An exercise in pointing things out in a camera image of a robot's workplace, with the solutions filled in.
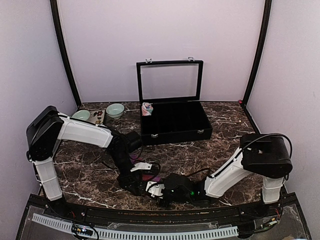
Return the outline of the maroon striped sock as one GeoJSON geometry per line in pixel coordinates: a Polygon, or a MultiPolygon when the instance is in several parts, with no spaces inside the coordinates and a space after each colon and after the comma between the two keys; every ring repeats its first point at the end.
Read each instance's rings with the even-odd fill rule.
{"type": "Polygon", "coordinates": [[[144,161],[137,155],[130,155],[130,161],[133,164],[130,172],[139,176],[142,181],[159,181],[161,165],[156,161],[144,161]]]}

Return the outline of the pink patterned sock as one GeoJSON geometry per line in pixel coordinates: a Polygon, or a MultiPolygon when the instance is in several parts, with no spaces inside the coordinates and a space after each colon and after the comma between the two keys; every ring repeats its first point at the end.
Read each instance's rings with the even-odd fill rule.
{"type": "Polygon", "coordinates": [[[142,116],[151,116],[153,112],[153,106],[151,103],[143,102],[141,105],[142,116]]]}

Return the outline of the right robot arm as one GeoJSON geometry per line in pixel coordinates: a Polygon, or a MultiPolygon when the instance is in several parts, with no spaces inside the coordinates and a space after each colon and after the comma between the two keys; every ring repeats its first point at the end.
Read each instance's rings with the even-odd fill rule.
{"type": "Polygon", "coordinates": [[[293,170],[291,140],[281,133],[245,134],[234,154],[214,173],[194,182],[188,175],[171,173],[161,181],[148,181],[145,191],[159,205],[188,203],[206,207],[251,174],[263,177],[261,199],[255,213],[266,217],[280,199],[284,182],[293,170]]]}

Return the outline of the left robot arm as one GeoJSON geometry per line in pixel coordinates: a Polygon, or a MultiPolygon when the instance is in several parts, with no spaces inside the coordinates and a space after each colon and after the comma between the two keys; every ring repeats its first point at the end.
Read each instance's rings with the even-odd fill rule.
{"type": "Polygon", "coordinates": [[[136,196],[143,193],[153,198],[162,198],[164,185],[155,178],[160,166],[157,163],[141,162],[131,153],[142,147],[141,136],[135,132],[122,134],[114,128],[69,117],[58,112],[56,107],[46,107],[27,127],[27,159],[33,163],[37,181],[51,201],[51,210],[60,218],[67,218],[70,206],[64,198],[53,163],[54,147],[58,140],[75,141],[94,145],[110,154],[119,170],[119,185],[136,196]]]}

